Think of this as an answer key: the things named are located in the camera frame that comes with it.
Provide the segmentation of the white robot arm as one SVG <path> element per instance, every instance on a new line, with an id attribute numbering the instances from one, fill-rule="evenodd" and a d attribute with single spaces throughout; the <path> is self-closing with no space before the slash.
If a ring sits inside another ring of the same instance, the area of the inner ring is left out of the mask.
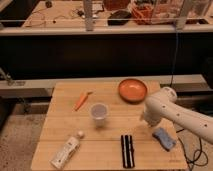
<path id="1" fill-rule="evenodd" d="M 176 100 L 177 94 L 170 87 L 163 87 L 148 95 L 141 119 L 150 126 L 157 126 L 166 118 L 213 144 L 213 117 L 181 107 Z"/>

